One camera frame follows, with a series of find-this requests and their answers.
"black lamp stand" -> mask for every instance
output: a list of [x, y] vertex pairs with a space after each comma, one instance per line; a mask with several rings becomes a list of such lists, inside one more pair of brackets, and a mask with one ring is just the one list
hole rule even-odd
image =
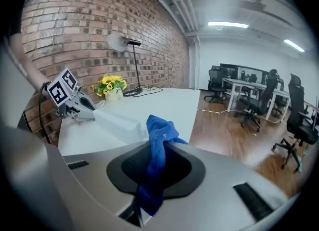
[[128, 45], [132, 45], [132, 47], [133, 47], [134, 63], [135, 63], [136, 76], [138, 78], [138, 86], [137, 86], [137, 88], [134, 88], [133, 90], [130, 90], [130, 91], [123, 93], [124, 97], [135, 96], [135, 95], [140, 94], [143, 91], [143, 89], [141, 88], [141, 85], [140, 85], [138, 66], [136, 64], [135, 49], [134, 49], [135, 45], [139, 46], [139, 45], [141, 45], [141, 43], [136, 41], [136, 40], [129, 39]]

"white wall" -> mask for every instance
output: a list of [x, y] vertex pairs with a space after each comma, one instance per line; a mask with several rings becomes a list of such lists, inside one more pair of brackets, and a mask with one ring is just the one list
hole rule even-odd
[[275, 49], [238, 39], [202, 39], [199, 60], [199, 89], [207, 89], [212, 65], [242, 65], [260, 70], [276, 69], [288, 91], [290, 74], [297, 75], [305, 88], [305, 100], [315, 104], [319, 97], [319, 61], [316, 56], [294, 59]]
[[195, 45], [189, 45], [189, 87], [195, 88], [195, 74], [196, 74], [196, 56]]

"white desk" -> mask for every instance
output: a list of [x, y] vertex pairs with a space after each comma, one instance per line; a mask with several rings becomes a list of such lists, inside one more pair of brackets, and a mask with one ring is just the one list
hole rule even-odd
[[[310, 114], [310, 115], [308, 115], [308, 117], [311, 117], [313, 114], [315, 114], [315, 112], [316, 113], [319, 113], [319, 107], [315, 107], [314, 105], [312, 105], [311, 103], [308, 103], [308, 102], [306, 102], [306, 101], [304, 101], [304, 104], [305, 104], [305, 106], [306, 106], [306, 108], [305, 108], [305, 111], [307, 111], [308, 109], [309, 109], [309, 107], [312, 109], [312, 114]], [[317, 126], [315, 126], [315, 129], [319, 132], [319, 125], [317, 125]]]
[[[243, 81], [243, 80], [231, 79], [231, 78], [223, 78], [222, 86], [224, 86], [224, 81], [227, 82], [227, 83], [232, 84], [232, 89], [231, 89], [230, 99], [229, 99], [229, 103], [228, 103], [228, 107], [227, 107], [227, 112], [229, 112], [230, 109], [231, 109], [231, 106], [232, 106], [232, 103], [233, 103], [233, 100], [234, 100], [234, 96], [235, 96], [235, 88], [236, 88], [236, 86], [240, 87], [239, 95], [241, 93], [241, 88], [243, 86], [247, 86], [247, 87], [250, 87], [250, 88], [258, 88], [258, 89], [262, 89], [262, 90], [266, 89], [266, 85], [262, 85], [262, 84], [258, 84], [258, 83], [250, 83], [250, 82], [246, 82], [246, 81]], [[287, 98], [285, 110], [284, 110], [284, 113], [283, 113], [283, 117], [281, 119], [281, 122], [282, 122], [284, 120], [285, 116], [286, 116], [286, 112], [287, 112], [289, 104], [290, 104], [290, 96], [289, 96], [289, 93], [287, 93], [285, 91], [280, 91], [278, 89], [275, 89], [274, 92], [273, 92], [273, 97], [272, 97], [270, 105], [269, 105], [269, 109], [268, 109], [268, 112], [267, 112], [267, 115], [266, 115], [266, 120], [268, 120], [269, 117], [270, 117], [270, 114], [271, 114], [271, 112], [273, 110], [275, 99], [276, 99], [277, 95], [282, 96], [284, 98]]]
[[[149, 115], [173, 121], [179, 137], [189, 142], [193, 130], [200, 91], [164, 88], [162, 92], [143, 97], [124, 97], [120, 101], [107, 102], [102, 111], [116, 113], [141, 122], [146, 130]], [[100, 127], [94, 120], [78, 122], [71, 118], [62, 121], [59, 150], [63, 156], [97, 152], [126, 143]]]

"black office chair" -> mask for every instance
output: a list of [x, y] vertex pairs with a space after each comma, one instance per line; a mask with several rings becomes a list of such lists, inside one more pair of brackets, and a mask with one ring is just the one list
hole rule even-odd
[[304, 88], [301, 86], [300, 79], [297, 76], [292, 75], [288, 88], [291, 101], [291, 114], [287, 120], [287, 130], [294, 135], [296, 140], [290, 145], [288, 141], [283, 138], [280, 143], [275, 143], [273, 145], [272, 150], [275, 150], [277, 146], [288, 150], [288, 155], [285, 162], [281, 165], [281, 168], [283, 169], [285, 167], [288, 158], [292, 155], [297, 163], [297, 168], [295, 169], [296, 172], [300, 166], [296, 153], [297, 150], [295, 149], [296, 143], [299, 141], [299, 146], [302, 146], [305, 141], [312, 145], [318, 140], [318, 132], [314, 127], [303, 125], [304, 119], [310, 119], [310, 117], [305, 114]]
[[251, 83], [256, 83], [257, 81], [257, 76], [255, 73], [251, 74], [250, 77], [249, 77], [249, 82]]
[[276, 76], [269, 77], [267, 80], [267, 87], [265, 91], [262, 93], [261, 90], [259, 90], [259, 95], [262, 93], [262, 96], [259, 97], [258, 100], [251, 98], [251, 90], [252, 88], [243, 86], [248, 91], [248, 97], [247, 98], [240, 98], [239, 101], [243, 104], [247, 105], [247, 111], [245, 113], [236, 113], [237, 115], [244, 115], [244, 120], [241, 122], [241, 127], [244, 127], [248, 120], [252, 120], [257, 126], [257, 132], [260, 131], [260, 118], [256, 117], [257, 115], [265, 115], [268, 111], [267, 104], [274, 92], [274, 89], [276, 88], [278, 83], [278, 79]]
[[[283, 91], [284, 90], [284, 81], [280, 78], [278, 79], [278, 83], [280, 84], [280, 91]], [[281, 112], [281, 109], [283, 107], [286, 106], [286, 103], [287, 103], [287, 98], [286, 100], [284, 100], [283, 96], [279, 96], [277, 95], [276, 96], [276, 99], [275, 99], [275, 108], [273, 108], [273, 111], [275, 110], [276, 111], [276, 116], [278, 114], [278, 112], [280, 113], [280, 115], [282, 115], [283, 113]]]
[[209, 77], [208, 89], [214, 94], [205, 96], [204, 100], [206, 100], [207, 97], [211, 97], [209, 102], [213, 102], [214, 99], [223, 102], [223, 95], [226, 92], [226, 88], [221, 86], [223, 82], [223, 72], [220, 66], [212, 66], [212, 69], [209, 70]]
[[[248, 80], [250, 83], [256, 83], [257, 81], [257, 76], [256, 74], [252, 73], [250, 76], [249, 76], [249, 80]], [[241, 89], [242, 92], [245, 93], [245, 97], [248, 97], [248, 90], [245, 88], [245, 87], [242, 87]]]

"black slot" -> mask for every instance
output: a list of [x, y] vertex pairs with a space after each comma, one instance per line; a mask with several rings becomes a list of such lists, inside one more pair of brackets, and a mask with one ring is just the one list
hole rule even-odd
[[259, 221], [273, 212], [270, 206], [260, 197], [259, 194], [248, 184], [243, 183], [233, 186], [237, 194], [244, 202], [256, 221]]
[[75, 162], [75, 163], [71, 163], [71, 164], [68, 164], [68, 167], [70, 168], [70, 170], [74, 170], [74, 169], [77, 169], [77, 168], [80, 168], [80, 167], [83, 167], [83, 166], [86, 166], [88, 165], [89, 163], [84, 161], [84, 160], [81, 160], [79, 162]]
[[141, 218], [141, 209], [137, 204], [137, 199], [134, 198], [130, 206], [128, 206], [120, 215], [120, 218], [132, 223], [138, 227], [143, 226]]

